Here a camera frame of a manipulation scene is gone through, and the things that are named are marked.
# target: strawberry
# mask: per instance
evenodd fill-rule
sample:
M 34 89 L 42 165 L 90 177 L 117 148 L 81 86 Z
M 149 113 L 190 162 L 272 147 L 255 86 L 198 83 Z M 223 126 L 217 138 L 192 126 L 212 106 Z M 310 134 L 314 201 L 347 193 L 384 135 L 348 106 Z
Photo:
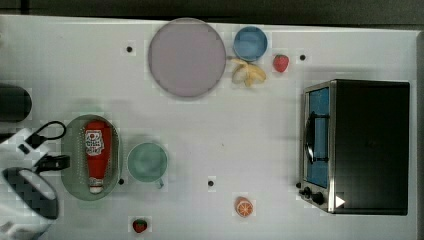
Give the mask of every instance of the strawberry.
M 133 222 L 133 228 L 136 233 L 144 232 L 147 229 L 147 222 L 143 219 L 137 219 Z
M 278 72 L 284 72 L 289 65 L 289 58 L 285 55 L 277 55 L 274 58 L 273 65 Z

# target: blue bowl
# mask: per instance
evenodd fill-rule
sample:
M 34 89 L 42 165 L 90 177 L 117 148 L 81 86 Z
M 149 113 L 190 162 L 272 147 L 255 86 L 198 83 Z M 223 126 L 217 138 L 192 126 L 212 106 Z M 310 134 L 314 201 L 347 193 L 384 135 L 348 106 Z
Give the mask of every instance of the blue bowl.
M 264 55 L 268 40 L 262 30 L 257 27 L 241 29 L 234 39 L 234 52 L 240 59 L 248 62 L 256 61 Z

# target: toaster oven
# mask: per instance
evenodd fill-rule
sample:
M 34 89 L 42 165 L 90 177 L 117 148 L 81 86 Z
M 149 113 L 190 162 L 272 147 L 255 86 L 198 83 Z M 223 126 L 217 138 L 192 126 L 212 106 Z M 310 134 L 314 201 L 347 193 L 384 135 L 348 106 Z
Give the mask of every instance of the toaster oven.
M 335 214 L 407 214 L 409 90 L 363 80 L 304 90 L 302 199 Z

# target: banana peel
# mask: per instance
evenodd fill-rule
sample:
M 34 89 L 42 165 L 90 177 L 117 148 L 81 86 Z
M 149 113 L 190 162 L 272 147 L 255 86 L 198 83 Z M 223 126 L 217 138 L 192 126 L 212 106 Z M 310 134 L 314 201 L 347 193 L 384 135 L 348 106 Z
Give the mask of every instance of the banana peel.
M 233 82 L 244 81 L 247 87 L 251 87 L 255 81 L 263 83 L 266 80 L 266 73 L 258 66 L 249 64 L 241 59 L 233 58 L 231 62 L 239 64 L 233 72 Z

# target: red ketchup bottle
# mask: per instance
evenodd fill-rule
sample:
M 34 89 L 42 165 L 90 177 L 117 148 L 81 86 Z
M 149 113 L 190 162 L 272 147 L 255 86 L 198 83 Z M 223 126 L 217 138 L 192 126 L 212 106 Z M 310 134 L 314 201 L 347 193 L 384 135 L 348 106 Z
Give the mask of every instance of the red ketchup bottle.
M 85 152 L 88 163 L 90 192 L 103 191 L 103 178 L 110 157 L 112 130 L 100 120 L 89 122 L 85 126 Z

